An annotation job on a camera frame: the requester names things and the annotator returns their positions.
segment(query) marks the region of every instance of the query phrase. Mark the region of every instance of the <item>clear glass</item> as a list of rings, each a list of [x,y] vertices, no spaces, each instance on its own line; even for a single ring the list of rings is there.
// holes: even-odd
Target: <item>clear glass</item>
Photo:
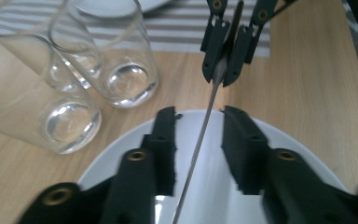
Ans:
[[[67,0],[6,0],[0,5],[0,36],[38,35],[48,39],[48,27]],[[85,89],[90,84],[62,57]]]
[[[0,133],[66,154],[91,141],[101,119],[45,39],[0,37]]]
[[[48,37],[110,105],[133,107],[158,85],[142,11],[132,0],[100,3],[69,1]]]

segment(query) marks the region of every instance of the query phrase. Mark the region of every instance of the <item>metal bolt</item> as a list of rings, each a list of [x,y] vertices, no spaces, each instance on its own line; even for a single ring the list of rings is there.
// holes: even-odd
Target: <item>metal bolt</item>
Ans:
[[[213,0],[212,6],[215,10],[219,10],[222,7],[222,2],[220,0]]]
[[[267,11],[265,9],[260,10],[258,12],[258,19],[260,19],[261,21],[265,21],[268,17],[269,17],[269,14],[267,13]]]
[[[132,152],[128,157],[130,161],[142,161],[146,158],[146,153],[142,151]]]
[[[289,151],[280,151],[278,152],[277,157],[284,161],[296,161],[296,155]]]
[[[68,188],[55,189],[43,198],[45,205],[58,205],[65,203],[72,197],[72,191]]]

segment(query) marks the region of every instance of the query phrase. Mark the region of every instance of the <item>gray and white striped cloth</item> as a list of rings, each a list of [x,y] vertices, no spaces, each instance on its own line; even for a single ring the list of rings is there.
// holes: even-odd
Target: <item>gray and white striped cloth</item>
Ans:
[[[30,26],[38,17],[47,16],[60,0],[46,1],[40,6],[30,6],[29,0],[15,0],[0,15],[0,27],[13,30],[8,24]],[[256,0],[246,0],[242,12],[242,24],[249,24]],[[228,0],[225,20],[231,21],[238,0]],[[210,11],[206,0],[172,0],[163,7],[145,13],[145,26],[152,50],[200,52],[200,44]],[[255,52],[256,57],[269,57],[269,23],[263,32]]]

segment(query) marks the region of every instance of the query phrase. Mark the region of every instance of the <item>black mechanical part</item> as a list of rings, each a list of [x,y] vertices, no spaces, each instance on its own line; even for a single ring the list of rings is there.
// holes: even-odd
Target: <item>black mechanical part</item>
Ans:
[[[299,154],[284,148],[270,154],[263,195],[268,223],[358,223]]]
[[[21,217],[20,224],[70,223],[81,203],[80,188],[60,183],[44,190]]]
[[[101,224],[155,222],[155,165],[150,150],[124,154],[103,207]]]
[[[155,157],[157,195],[173,196],[175,185],[175,108],[161,109],[151,134],[145,134],[141,148],[147,148]]]
[[[155,196],[173,195],[175,182],[174,107],[158,112],[141,148],[128,151],[115,176],[80,191],[76,183],[44,190],[20,224],[154,223]]]
[[[227,7],[227,0],[207,0],[211,15],[222,18]]]
[[[223,21],[227,2],[208,0],[211,16],[208,19],[200,48],[201,51],[205,52],[205,59],[202,65],[205,79],[210,82],[215,77],[213,72],[222,72],[224,73],[224,87],[235,82],[241,74],[243,64],[252,62],[264,25],[295,1],[285,0],[284,4],[275,10],[278,0],[258,0],[249,25],[239,26],[238,23],[241,19],[243,8],[243,1],[240,0],[230,27],[230,34],[227,36],[227,31],[223,32],[219,25]]]
[[[243,111],[226,106],[222,149],[239,190],[258,195],[269,157],[267,137]]]
[[[221,58],[221,52],[223,49],[223,44],[226,38],[227,31],[229,29],[229,25],[230,23],[228,21],[218,19],[216,20],[215,25],[212,29],[208,46],[213,47],[206,49],[205,58],[202,63],[202,73],[207,82],[211,82],[215,65],[219,62]]]

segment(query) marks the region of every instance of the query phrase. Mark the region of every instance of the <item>wooden table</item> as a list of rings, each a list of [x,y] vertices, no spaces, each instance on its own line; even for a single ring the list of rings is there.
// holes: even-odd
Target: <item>wooden table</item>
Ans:
[[[271,56],[245,65],[215,108],[233,105],[291,134],[349,191],[358,186],[358,62],[340,0],[299,0],[271,23]],[[77,181],[112,141],[163,107],[206,108],[212,85],[203,54],[155,53],[160,86],[147,103],[115,109],[95,92],[102,127],[82,150],[55,155],[0,134],[0,224],[12,223],[40,190]]]

